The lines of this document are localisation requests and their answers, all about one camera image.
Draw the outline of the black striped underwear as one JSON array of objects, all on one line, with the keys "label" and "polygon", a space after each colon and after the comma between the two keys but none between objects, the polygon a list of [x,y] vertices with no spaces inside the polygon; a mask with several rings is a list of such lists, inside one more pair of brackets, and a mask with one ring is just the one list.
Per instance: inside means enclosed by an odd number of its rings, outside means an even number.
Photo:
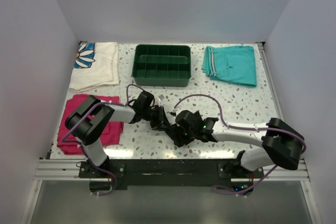
[{"label": "black striped underwear", "polygon": [[165,130],[165,133],[171,138],[174,145],[177,147],[182,147],[188,145],[194,138],[192,138],[182,127],[176,124]]}]

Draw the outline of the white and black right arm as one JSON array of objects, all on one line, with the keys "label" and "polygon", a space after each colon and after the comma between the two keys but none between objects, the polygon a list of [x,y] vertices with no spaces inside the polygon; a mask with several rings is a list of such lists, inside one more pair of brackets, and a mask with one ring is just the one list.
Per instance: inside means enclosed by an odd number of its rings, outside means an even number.
[{"label": "white and black right arm", "polygon": [[271,118],[267,123],[233,125],[221,123],[218,118],[203,119],[199,112],[184,110],[176,116],[173,130],[177,146],[194,140],[254,146],[251,150],[240,151],[226,168],[239,178],[246,178],[256,169],[269,165],[296,170],[307,148],[304,137],[278,118]]}]

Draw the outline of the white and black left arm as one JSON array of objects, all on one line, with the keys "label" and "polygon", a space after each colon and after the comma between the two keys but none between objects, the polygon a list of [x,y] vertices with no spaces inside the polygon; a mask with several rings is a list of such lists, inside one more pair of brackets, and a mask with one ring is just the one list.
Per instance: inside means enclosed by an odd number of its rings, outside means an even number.
[{"label": "white and black left arm", "polygon": [[91,173],[103,178],[111,170],[109,157],[100,141],[103,130],[110,122],[135,124],[141,120],[148,121],[153,130],[173,133],[164,107],[155,105],[154,95],[147,91],[142,91],[137,99],[125,105],[103,102],[90,95],[67,117],[65,127],[68,133],[61,140],[65,141],[72,134],[91,164]]}]

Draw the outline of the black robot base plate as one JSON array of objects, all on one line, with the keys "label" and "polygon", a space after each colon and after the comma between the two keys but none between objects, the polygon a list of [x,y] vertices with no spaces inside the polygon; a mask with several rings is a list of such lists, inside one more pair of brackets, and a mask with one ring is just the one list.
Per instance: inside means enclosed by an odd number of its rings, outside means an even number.
[{"label": "black robot base plate", "polygon": [[237,175],[228,170],[233,159],[111,159],[110,172],[117,190],[129,186],[198,186],[215,184],[245,188],[262,178],[264,171]]}]

